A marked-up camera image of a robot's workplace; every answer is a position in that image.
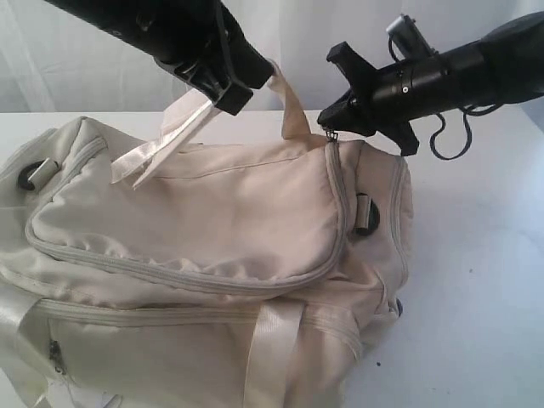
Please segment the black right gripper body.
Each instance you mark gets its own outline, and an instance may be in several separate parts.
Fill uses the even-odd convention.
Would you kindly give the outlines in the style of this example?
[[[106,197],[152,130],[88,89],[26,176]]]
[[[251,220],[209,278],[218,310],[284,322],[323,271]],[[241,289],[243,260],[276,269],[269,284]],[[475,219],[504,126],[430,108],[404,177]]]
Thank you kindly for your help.
[[[327,130],[363,136],[377,122],[408,122],[474,104],[487,94],[484,56],[474,44],[377,69],[369,88],[351,88],[318,116]]]

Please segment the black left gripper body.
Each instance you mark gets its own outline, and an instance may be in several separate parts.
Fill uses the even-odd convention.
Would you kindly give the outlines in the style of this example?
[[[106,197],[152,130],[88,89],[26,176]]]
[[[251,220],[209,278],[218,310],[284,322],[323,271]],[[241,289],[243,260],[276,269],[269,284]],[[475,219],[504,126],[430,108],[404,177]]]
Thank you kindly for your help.
[[[190,85],[235,80],[227,47],[238,21],[220,1],[124,1],[131,32],[126,42],[151,55],[165,71]]]

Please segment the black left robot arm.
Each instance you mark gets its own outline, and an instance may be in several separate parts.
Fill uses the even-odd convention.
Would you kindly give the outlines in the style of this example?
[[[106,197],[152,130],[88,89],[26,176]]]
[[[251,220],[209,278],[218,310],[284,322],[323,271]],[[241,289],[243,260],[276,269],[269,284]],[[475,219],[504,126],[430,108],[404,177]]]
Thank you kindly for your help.
[[[237,115],[275,69],[220,1],[55,1]]]

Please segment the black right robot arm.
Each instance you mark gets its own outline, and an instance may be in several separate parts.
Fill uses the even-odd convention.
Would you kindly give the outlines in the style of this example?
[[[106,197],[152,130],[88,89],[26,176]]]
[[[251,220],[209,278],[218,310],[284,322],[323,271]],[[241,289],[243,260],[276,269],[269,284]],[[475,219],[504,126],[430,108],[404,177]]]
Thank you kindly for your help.
[[[527,14],[478,41],[443,54],[431,48],[415,21],[402,14],[387,29],[394,63],[375,68],[346,42],[326,59],[346,78],[348,91],[324,109],[319,125],[328,133],[364,137],[381,133],[402,156],[419,141],[411,121],[458,109],[465,118],[543,95],[543,14]]]

